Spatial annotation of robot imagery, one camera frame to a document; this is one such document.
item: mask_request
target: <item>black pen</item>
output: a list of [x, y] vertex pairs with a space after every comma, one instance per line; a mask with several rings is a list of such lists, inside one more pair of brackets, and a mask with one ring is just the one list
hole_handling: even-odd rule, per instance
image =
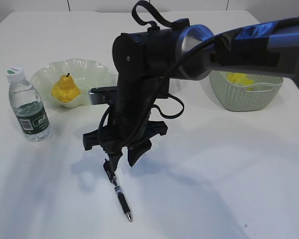
[[128, 206], [128, 203], [126, 202], [126, 199], [124, 197], [121, 187], [116, 182], [116, 179], [117, 179], [116, 175], [114, 172], [111, 171], [110, 162], [107, 159], [105, 159], [103, 168], [104, 168], [106, 174], [108, 175], [110, 182], [113, 183], [113, 185], [115, 186], [114, 189], [115, 189], [116, 195], [119, 198], [119, 201], [120, 201], [120, 204], [121, 204], [121, 207], [123, 209], [125, 216], [131, 222], [133, 220], [133, 218], [132, 218], [132, 213], [131, 213], [130, 207]]

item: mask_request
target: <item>basket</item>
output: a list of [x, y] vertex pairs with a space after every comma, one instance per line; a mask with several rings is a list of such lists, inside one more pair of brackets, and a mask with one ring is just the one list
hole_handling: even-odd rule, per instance
[[282, 77], [247, 74], [255, 83], [237, 86], [226, 79], [227, 72], [212, 71], [209, 74], [213, 91], [230, 111], [258, 111], [269, 105], [283, 84]]

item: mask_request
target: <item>wavy glass bowl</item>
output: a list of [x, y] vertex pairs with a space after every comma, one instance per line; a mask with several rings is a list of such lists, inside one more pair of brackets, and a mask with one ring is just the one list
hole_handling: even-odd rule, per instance
[[[51, 94], [53, 85], [62, 75], [70, 73], [81, 94], [68, 103], [63, 103]], [[72, 58], [65, 61], [52, 62], [38, 70], [30, 79], [42, 99], [53, 107], [74, 108], [89, 105], [88, 91], [94, 87], [113, 86], [115, 82], [108, 73], [108, 68], [97, 61]]]

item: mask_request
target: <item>water bottle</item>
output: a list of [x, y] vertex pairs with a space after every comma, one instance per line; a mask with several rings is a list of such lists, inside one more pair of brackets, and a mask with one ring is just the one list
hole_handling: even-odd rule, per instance
[[6, 71], [10, 83], [9, 102], [29, 141], [42, 141], [51, 135], [51, 127], [38, 91], [26, 80], [20, 67]]

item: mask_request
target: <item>pear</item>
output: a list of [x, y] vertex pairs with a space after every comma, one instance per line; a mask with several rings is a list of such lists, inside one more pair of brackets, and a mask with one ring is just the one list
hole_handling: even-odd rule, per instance
[[54, 98], [63, 103], [68, 103], [81, 94], [70, 73], [60, 77], [59, 81], [54, 84], [51, 93]]

